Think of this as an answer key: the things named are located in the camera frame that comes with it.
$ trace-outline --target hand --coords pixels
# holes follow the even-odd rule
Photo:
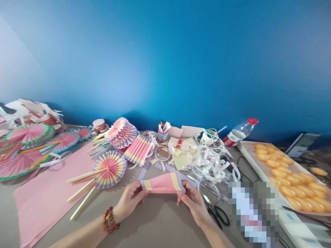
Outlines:
[[[178,191],[177,205],[180,206],[181,202],[184,202],[189,207],[191,214],[201,228],[204,228],[213,223],[206,206],[203,202],[201,194],[193,187],[188,181],[183,180],[182,185],[186,189],[184,194],[182,191]]]
[[[145,202],[148,193],[148,190],[142,190],[140,180],[126,186],[121,199],[113,209],[115,222],[119,223],[132,214],[138,203]]]

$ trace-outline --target pen holder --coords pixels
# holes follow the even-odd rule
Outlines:
[[[165,133],[158,131],[158,141],[160,141],[161,143],[165,142],[168,138],[168,133],[169,130],[166,131]]]

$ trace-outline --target red beaded bracelet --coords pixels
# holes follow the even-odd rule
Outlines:
[[[109,234],[112,234],[115,230],[118,230],[120,228],[120,224],[119,223],[116,224],[114,221],[113,207],[110,207],[104,214],[103,225],[104,225],[104,229]]]

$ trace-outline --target right hand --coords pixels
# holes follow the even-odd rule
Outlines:
[[[183,180],[182,185],[184,186],[186,193],[178,191],[177,205],[180,206],[181,202],[184,202],[191,211],[191,214],[200,228],[204,228],[213,223],[206,206],[203,202],[201,194],[193,187],[188,181]]]

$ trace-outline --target red bottle cap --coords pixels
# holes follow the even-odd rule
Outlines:
[[[247,122],[248,122],[249,124],[256,125],[256,124],[259,123],[259,120],[258,120],[258,119],[255,119],[255,118],[249,118],[249,119],[247,120]]]

